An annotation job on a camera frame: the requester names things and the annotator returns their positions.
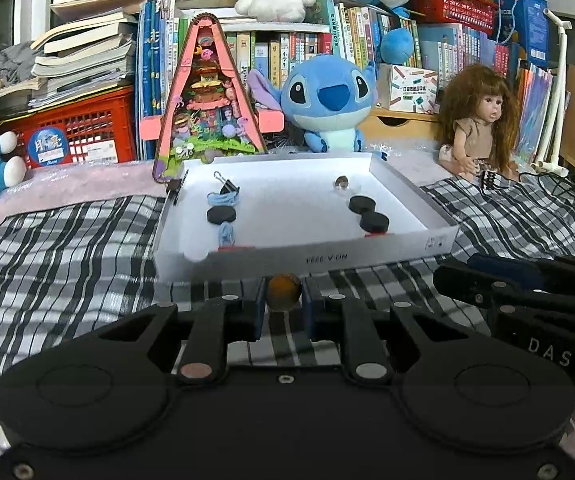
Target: wooden drawer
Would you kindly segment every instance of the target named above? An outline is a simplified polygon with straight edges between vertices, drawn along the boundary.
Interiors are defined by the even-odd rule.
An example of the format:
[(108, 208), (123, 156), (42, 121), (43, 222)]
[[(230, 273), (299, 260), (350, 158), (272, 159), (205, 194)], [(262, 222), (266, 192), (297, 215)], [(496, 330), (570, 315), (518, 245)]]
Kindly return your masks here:
[(365, 140), (371, 139), (439, 139), (439, 122), (436, 115), (389, 112), (375, 108), (359, 124)]

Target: stitch's nose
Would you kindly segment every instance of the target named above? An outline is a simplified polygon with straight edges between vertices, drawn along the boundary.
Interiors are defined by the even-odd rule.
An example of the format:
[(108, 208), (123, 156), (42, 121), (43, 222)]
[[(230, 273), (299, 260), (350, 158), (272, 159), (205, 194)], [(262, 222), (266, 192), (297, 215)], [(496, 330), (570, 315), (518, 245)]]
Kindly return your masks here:
[(349, 88), (346, 85), (328, 86), (321, 88), (317, 95), (320, 103), (328, 110), (338, 112), (349, 101)]

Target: red plastic basket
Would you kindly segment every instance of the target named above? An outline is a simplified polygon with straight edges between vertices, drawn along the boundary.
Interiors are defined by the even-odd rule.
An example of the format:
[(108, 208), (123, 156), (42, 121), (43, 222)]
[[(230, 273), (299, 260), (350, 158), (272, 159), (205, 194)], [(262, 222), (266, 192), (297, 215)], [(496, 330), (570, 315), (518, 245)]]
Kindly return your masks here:
[(488, 0), (410, 0), (420, 23), (463, 23), (490, 35), (497, 6)]
[(34, 133), (44, 128), (58, 129), (68, 141), (57, 164), (86, 160), (129, 162), (135, 160), (133, 110), (133, 88), (125, 87), (11, 120), (0, 125), (0, 134), (8, 130), (17, 133), (17, 154), (25, 159), (28, 168), (48, 165), (33, 160), (26, 149), (33, 142)]

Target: black and white plaid fabric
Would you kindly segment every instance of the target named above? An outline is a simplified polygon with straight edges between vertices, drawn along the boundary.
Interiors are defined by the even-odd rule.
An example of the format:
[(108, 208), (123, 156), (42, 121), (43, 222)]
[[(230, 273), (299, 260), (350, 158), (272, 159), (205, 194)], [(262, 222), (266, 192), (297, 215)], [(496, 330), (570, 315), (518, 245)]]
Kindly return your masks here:
[[(575, 254), (575, 204), (533, 184), (491, 179), (483, 188), (456, 179), (424, 188), (461, 222), (456, 257)], [(167, 286), (157, 281), (151, 248), (163, 204), (132, 196), (15, 216), (0, 226), (0, 374), (28, 355), (156, 301), (189, 309), (206, 298), (246, 290), (246, 282)], [(487, 332), (477, 308), (436, 293), (432, 272), (441, 260), (315, 279), (325, 294), (354, 295), (370, 308), (409, 301)], [(263, 338), (231, 344), (228, 359), (252, 365), (339, 362), (333, 344), (308, 340), (298, 310), (266, 316)], [(7, 446), (0, 427), (0, 453)]]

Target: doll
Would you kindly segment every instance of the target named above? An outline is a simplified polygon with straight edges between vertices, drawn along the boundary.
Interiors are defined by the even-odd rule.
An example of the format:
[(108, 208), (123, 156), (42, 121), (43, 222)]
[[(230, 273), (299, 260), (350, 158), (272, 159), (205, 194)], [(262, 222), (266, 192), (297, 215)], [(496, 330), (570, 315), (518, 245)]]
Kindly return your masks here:
[(445, 89), (439, 115), (439, 162), (474, 182), (483, 170), (515, 178), (510, 160), (519, 137), (519, 103), (506, 80), (480, 64), (465, 67)]

